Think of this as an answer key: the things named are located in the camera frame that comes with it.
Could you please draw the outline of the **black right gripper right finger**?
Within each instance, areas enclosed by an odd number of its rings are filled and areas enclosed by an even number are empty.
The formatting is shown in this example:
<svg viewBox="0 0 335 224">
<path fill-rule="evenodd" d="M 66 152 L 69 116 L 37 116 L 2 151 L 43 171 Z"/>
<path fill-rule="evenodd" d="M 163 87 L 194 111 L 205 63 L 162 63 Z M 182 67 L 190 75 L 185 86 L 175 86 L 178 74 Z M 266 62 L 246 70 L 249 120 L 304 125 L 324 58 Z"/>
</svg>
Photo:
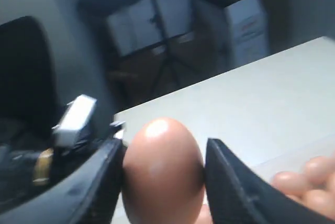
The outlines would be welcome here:
<svg viewBox="0 0 335 224">
<path fill-rule="evenodd" d="M 205 187 L 214 223 L 334 222 L 274 189 L 237 158 L 220 139 L 207 140 Z"/>
</svg>

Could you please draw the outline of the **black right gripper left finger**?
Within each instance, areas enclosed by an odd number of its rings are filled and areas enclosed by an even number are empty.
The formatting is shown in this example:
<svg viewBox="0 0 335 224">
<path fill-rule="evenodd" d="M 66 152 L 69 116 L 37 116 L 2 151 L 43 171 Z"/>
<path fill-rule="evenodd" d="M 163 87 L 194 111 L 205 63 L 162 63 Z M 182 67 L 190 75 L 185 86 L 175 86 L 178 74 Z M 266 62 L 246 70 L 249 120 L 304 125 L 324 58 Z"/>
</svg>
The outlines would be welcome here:
<svg viewBox="0 0 335 224">
<path fill-rule="evenodd" d="M 121 191 L 123 158 L 122 141 L 106 140 L 59 184 L 1 213 L 1 223 L 111 223 Z"/>
</svg>

